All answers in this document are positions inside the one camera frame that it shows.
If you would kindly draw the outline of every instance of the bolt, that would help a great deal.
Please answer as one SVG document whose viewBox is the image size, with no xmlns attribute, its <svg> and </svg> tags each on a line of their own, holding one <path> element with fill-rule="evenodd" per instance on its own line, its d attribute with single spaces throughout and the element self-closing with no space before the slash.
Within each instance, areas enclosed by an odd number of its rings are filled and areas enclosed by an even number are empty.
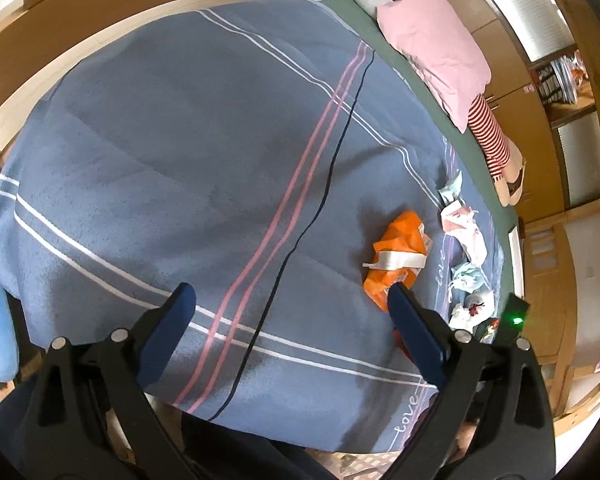
<svg viewBox="0 0 600 480">
<path fill-rule="evenodd" d="M 523 337 L 516 339 L 516 346 L 521 350 L 527 351 L 531 348 L 531 343 Z"/>
<path fill-rule="evenodd" d="M 454 337 L 456 338 L 456 341 L 458 341 L 459 343 L 468 343 L 469 341 L 471 341 L 471 334 L 467 332 L 467 330 L 456 330 L 454 332 Z"/>
<path fill-rule="evenodd" d="M 51 343 L 51 348 L 53 348 L 54 350 L 59 350 L 63 348 L 64 345 L 66 345 L 66 339 L 60 336 L 54 339 L 54 341 Z"/>
<path fill-rule="evenodd" d="M 118 328 L 111 333 L 111 340 L 114 343 L 122 343 L 128 336 L 129 332 L 127 332 L 125 328 Z"/>
</svg>

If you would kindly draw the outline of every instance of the blue bedsheet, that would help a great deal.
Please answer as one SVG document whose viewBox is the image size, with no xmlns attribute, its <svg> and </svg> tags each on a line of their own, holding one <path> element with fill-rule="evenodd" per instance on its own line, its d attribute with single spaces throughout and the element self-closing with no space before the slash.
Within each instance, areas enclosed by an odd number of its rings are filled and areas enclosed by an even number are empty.
<svg viewBox="0 0 600 480">
<path fill-rule="evenodd" d="M 371 59 L 323 7 L 266 0 L 162 18 L 80 62 L 36 105 L 0 177 L 0 283 L 32 341 L 103 338 L 189 282 L 196 315 L 150 392 L 212 416 L 318 209 Z M 216 422 L 323 450 L 399 449 L 434 390 L 365 295 L 362 263 L 414 210 L 434 241 L 414 291 L 446 315 L 450 267 L 465 257 L 442 232 L 436 189 L 455 170 L 452 146 L 376 56 L 324 208 Z M 461 197 L 479 211 L 497 304 L 502 248 L 467 173 Z"/>
</svg>

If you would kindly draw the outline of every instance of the orange plastic bag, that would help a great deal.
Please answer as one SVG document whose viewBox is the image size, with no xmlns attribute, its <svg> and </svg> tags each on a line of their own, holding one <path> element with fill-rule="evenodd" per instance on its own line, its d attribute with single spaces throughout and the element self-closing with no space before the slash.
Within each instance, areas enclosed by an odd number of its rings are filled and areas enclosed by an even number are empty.
<svg viewBox="0 0 600 480">
<path fill-rule="evenodd" d="M 413 211 L 402 213 L 389 224 L 379 242 L 374 243 L 374 263 L 378 261 L 380 251 L 404 251 L 407 253 L 427 254 L 432 241 L 424 234 L 424 225 Z M 394 283 L 403 282 L 411 288 L 416 281 L 419 269 L 403 267 L 397 270 L 370 269 L 363 285 L 367 295 L 382 310 L 387 311 L 386 295 Z"/>
</svg>

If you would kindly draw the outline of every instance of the wooden shelf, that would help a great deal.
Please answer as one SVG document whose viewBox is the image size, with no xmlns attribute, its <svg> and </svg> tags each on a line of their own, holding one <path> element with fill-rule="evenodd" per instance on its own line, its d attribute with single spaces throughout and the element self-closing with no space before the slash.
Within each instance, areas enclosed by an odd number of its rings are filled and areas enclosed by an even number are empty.
<svg viewBox="0 0 600 480">
<path fill-rule="evenodd" d="M 596 101 L 593 99 L 591 83 L 585 81 L 578 89 L 578 102 L 576 104 L 549 103 L 544 106 L 544 109 L 553 129 L 594 112 Z"/>
</svg>

